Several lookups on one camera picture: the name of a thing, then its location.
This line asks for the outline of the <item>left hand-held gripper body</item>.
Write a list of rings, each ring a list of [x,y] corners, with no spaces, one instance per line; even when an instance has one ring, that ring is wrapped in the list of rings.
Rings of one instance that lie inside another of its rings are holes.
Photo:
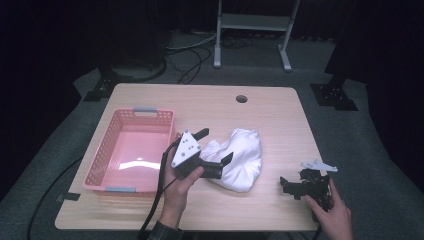
[[[178,142],[178,147],[171,162],[171,167],[182,177],[187,177],[196,168],[204,169],[202,178],[220,179],[223,167],[220,163],[207,162],[200,158],[201,146],[188,130],[184,131]]]

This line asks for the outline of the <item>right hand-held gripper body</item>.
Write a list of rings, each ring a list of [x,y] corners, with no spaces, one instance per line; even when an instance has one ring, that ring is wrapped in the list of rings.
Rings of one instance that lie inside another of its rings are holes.
[[[324,210],[328,211],[329,204],[329,179],[328,175],[321,172],[337,172],[336,166],[314,160],[313,162],[301,163],[302,170],[299,172],[301,183],[295,187],[294,198],[299,200],[302,196],[310,196]]]

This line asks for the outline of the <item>white cloth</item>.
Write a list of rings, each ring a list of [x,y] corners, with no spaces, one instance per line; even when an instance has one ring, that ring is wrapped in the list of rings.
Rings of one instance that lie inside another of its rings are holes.
[[[210,141],[200,157],[218,163],[230,153],[233,154],[231,162],[223,168],[221,178],[212,179],[212,182],[235,192],[248,192],[261,173],[262,148],[258,132],[234,129],[225,142]]]

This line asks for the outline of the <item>pink plastic basket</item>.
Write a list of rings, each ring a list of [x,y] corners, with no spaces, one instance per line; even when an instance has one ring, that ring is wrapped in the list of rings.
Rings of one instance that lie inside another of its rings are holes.
[[[115,110],[83,187],[98,194],[153,196],[162,154],[174,134],[171,110],[147,107]]]

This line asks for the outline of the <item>person's right hand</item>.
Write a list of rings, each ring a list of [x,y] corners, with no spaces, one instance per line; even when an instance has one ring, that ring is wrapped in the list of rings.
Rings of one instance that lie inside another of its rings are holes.
[[[333,207],[328,212],[324,211],[312,197],[305,195],[304,199],[330,240],[354,240],[351,211],[342,201],[332,179],[329,180],[329,187]]]

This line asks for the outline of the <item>person's left hand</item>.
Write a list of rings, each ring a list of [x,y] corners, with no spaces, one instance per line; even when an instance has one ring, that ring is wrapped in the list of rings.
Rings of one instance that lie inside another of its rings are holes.
[[[179,227],[183,212],[187,205],[188,191],[204,172],[203,167],[197,167],[187,177],[179,179],[171,167],[175,149],[171,149],[167,158],[164,186],[164,204],[159,222],[172,229]]]

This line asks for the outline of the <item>black stand base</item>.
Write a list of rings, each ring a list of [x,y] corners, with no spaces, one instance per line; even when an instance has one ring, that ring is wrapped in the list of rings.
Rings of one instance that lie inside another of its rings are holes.
[[[128,83],[133,80],[131,76],[118,74],[111,66],[99,67],[98,70],[100,79],[96,83],[94,89],[86,94],[84,101],[97,102],[102,98],[109,98],[118,84]]]
[[[346,46],[348,39],[345,29],[349,26],[357,0],[340,1],[343,2],[344,10],[340,10],[332,19],[332,22],[339,28],[335,38],[336,45],[324,70],[325,73],[331,75],[331,79],[326,84],[311,84],[310,87],[319,106],[333,107],[337,111],[357,111],[356,104],[343,89],[350,70],[349,48]]]

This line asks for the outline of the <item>white metal stand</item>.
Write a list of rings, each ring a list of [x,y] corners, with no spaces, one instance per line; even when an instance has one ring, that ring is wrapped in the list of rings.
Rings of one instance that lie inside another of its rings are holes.
[[[215,68],[221,67],[221,34],[227,29],[257,30],[284,32],[284,39],[278,45],[278,51],[286,72],[291,72],[292,67],[287,55],[287,46],[291,37],[292,29],[296,20],[301,0],[294,0],[293,8],[289,16],[263,16],[232,14],[222,12],[222,0],[218,0],[214,61]]]

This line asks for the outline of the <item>black tape strip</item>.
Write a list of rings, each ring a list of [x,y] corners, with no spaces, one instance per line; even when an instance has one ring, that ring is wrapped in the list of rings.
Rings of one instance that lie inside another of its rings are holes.
[[[56,201],[59,202],[59,203],[63,203],[65,200],[78,201],[79,198],[80,198],[79,193],[67,192],[67,193],[64,193],[64,194],[59,194],[56,198]]]

